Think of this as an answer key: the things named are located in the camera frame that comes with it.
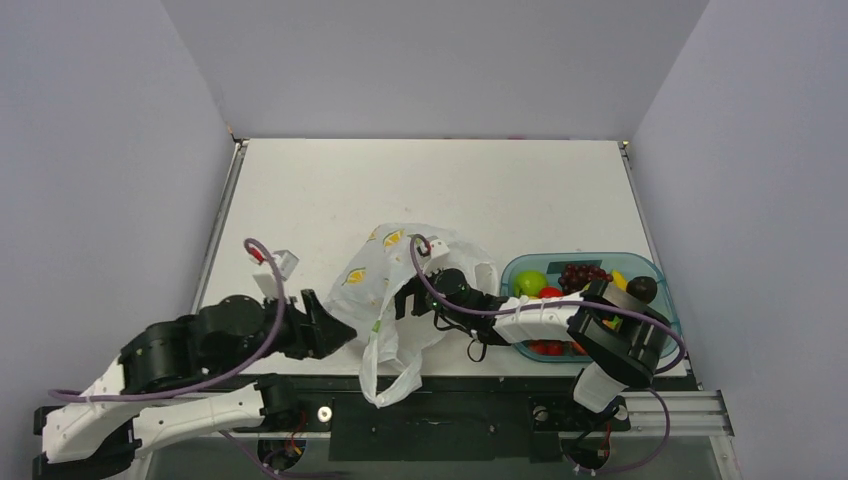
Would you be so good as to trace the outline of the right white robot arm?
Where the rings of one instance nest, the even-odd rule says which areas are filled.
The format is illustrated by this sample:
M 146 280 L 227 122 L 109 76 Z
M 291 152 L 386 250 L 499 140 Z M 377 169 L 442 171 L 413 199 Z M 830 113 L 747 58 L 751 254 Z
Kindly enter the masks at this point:
M 624 390 L 650 387 L 666 343 L 679 338 L 666 317 L 605 280 L 567 297 L 505 297 L 472 288 L 462 271 L 450 268 L 414 275 L 395 306 L 397 318 L 431 312 L 438 330 L 459 331 L 482 345 L 577 344 L 590 363 L 563 403 L 578 427 L 592 425 Z

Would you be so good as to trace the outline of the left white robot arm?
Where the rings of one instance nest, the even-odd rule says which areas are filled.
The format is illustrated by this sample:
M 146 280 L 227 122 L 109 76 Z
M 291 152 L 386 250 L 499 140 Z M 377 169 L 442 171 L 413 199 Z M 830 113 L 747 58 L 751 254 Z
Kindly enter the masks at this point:
M 106 479 L 160 448 L 218 431 L 264 433 L 306 420 L 293 382 L 264 374 L 211 395 L 215 379 L 273 354 L 323 359 L 356 337 L 316 294 L 255 300 L 233 295 L 194 314 L 147 327 L 80 393 L 38 408 L 36 479 Z

